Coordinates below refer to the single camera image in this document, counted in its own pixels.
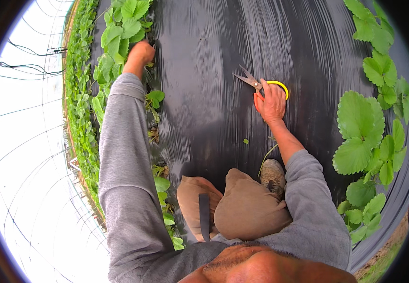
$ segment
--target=man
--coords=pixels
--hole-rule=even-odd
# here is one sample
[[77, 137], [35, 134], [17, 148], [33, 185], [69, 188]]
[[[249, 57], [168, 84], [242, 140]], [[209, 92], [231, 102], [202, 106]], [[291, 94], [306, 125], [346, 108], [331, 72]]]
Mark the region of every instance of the man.
[[109, 280], [356, 282], [344, 271], [350, 268], [351, 240], [322, 167], [287, 130], [282, 120], [284, 92], [264, 80], [265, 101], [258, 100], [259, 112], [278, 143], [287, 186], [273, 160], [265, 163], [262, 177], [270, 190], [237, 169], [227, 175], [224, 196], [204, 178], [184, 177], [178, 188], [181, 211], [203, 241], [207, 236], [200, 232], [198, 194], [206, 193], [212, 239], [174, 251], [151, 174], [140, 82], [144, 65], [153, 57], [147, 42], [132, 48], [104, 116], [99, 197], [109, 231]]

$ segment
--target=dirty boot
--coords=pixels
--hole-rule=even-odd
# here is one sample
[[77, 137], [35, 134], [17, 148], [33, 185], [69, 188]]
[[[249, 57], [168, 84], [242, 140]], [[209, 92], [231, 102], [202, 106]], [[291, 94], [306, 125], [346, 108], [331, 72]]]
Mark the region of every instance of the dirty boot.
[[285, 171], [275, 159], [264, 161], [261, 168], [261, 184], [276, 193], [280, 200], [285, 199]]

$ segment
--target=plant stem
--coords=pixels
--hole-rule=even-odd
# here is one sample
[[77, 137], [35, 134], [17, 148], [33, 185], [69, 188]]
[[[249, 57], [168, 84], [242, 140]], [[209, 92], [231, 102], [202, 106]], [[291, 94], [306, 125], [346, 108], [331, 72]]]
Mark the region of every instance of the plant stem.
[[263, 164], [264, 164], [264, 161], [266, 160], [266, 157], [267, 157], [267, 156], [269, 155], [269, 153], [271, 153], [272, 150], [274, 150], [274, 148], [276, 148], [277, 146], [278, 146], [278, 144], [274, 145], [274, 147], [273, 147], [271, 150], [269, 150], [269, 151], [266, 153], [266, 155], [264, 155], [264, 158], [263, 158], [262, 163], [261, 163], [260, 171], [258, 172], [258, 177], [259, 177], [260, 174], [261, 174], [261, 169], [262, 169], [262, 166], [263, 166]]

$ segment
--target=black plastic sheet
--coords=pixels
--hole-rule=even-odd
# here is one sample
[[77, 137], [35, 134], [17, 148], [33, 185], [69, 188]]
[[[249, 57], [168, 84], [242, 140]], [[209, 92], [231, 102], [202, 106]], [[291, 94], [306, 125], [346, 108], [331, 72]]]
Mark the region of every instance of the black plastic sheet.
[[[102, 1], [98, 15], [109, 5]], [[101, 17], [96, 21], [94, 59], [102, 53], [104, 28]], [[371, 46], [352, 38], [352, 14], [342, 0], [158, 0], [152, 29], [157, 52], [147, 83], [166, 94], [160, 143], [152, 146], [152, 153], [154, 162], [164, 160], [169, 166], [171, 202], [176, 201], [174, 190], [182, 175], [205, 177], [220, 191], [233, 167], [258, 179], [262, 159], [275, 141], [268, 138], [272, 134], [253, 105], [254, 89], [232, 75], [241, 74], [240, 64], [256, 78], [288, 87], [288, 129], [321, 162], [335, 205], [345, 199], [346, 187], [360, 175], [339, 175], [332, 166], [343, 142], [337, 104], [345, 91], [376, 96], [376, 90], [362, 69]], [[398, 76], [409, 82], [409, 53], [399, 34], [390, 55]], [[393, 110], [385, 117], [388, 134]], [[353, 272], [388, 240], [407, 209], [409, 125], [405, 130], [408, 152], [386, 192], [383, 228], [354, 248]], [[278, 149], [269, 158], [281, 161]], [[180, 228], [185, 226], [179, 209], [175, 218]], [[186, 240], [195, 241], [191, 235]]]

